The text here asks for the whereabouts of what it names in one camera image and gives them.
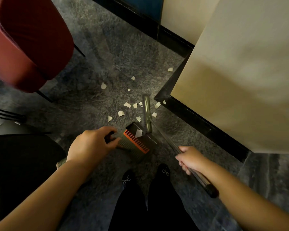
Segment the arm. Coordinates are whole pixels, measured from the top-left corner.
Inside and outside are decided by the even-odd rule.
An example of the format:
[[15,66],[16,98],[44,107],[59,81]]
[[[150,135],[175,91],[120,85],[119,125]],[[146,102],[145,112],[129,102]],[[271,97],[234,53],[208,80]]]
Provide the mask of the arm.
[[289,230],[289,213],[255,193],[194,147],[180,147],[176,156],[182,169],[201,172],[219,190],[219,198],[242,228],[249,231]]
[[66,207],[100,161],[114,149],[119,138],[106,144],[113,127],[85,131],[72,143],[66,163],[28,196],[6,218],[0,231],[55,230]]

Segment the chair leg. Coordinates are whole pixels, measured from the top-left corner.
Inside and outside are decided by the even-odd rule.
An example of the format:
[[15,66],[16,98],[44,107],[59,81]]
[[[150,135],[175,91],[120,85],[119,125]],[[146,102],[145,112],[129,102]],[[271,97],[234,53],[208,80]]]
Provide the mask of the chair leg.
[[48,100],[49,102],[53,103],[51,99],[49,99],[47,96],[45,96],[43,93],[41,93],[39,90],[36,91],[37,94],[39,94],[44,99]]
[[77,47],[77,45],[75,45],[75,43],[74,43],[74,48],[75,48],[81,55],[83,55],[84,57],[86,57],[85,54],[83,54],[82,51]]

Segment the red upholstery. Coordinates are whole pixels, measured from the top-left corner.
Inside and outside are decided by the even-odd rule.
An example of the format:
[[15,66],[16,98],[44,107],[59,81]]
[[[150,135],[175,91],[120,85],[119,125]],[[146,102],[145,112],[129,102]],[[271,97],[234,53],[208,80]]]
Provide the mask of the red upholstery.
[[35,92],[68,63],[73,38],[51,0],[0,0],[0,79]]

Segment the paper scrap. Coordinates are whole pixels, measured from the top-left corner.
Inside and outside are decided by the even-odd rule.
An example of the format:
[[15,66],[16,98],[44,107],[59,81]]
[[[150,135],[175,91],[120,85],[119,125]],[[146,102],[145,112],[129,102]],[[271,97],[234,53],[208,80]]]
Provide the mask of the paper scrap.
[[113,117],[111,117],[111,116],[107,116],[107,122],[110,122],[111,120],[113,119]]
[[124,115],[124,112],[123,112],[123,111],[119,111],[119,112],[118,112],[118,115],[119,115],[119,117],[121,117],[121,116]]
[[142,130],[136,130],[135,137],[138,138],[140,136],[142,136]]
[[155,108],[157,109],[159,106],[161,106],[161,103],[160,103],[160,102],[157,102],[154,106],[155,106]]
[[107,87],[107,85],[104,84],[104,83],[102,83],[102,85],[101,85],[101,89],[105,89],[106,87]]
[[124,106],[129,107],[129,108],[131,107],[131,105],[127,102],[124,104]]

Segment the white wall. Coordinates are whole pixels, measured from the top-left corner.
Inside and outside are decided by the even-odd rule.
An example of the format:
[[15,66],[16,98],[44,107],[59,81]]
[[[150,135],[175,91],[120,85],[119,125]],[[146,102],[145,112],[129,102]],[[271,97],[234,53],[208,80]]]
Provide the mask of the white wall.
[[171,95],[254,152],[289,153],[289,0],[220,0]]
[[196,44],[219,0],[164,0],[161,25]]

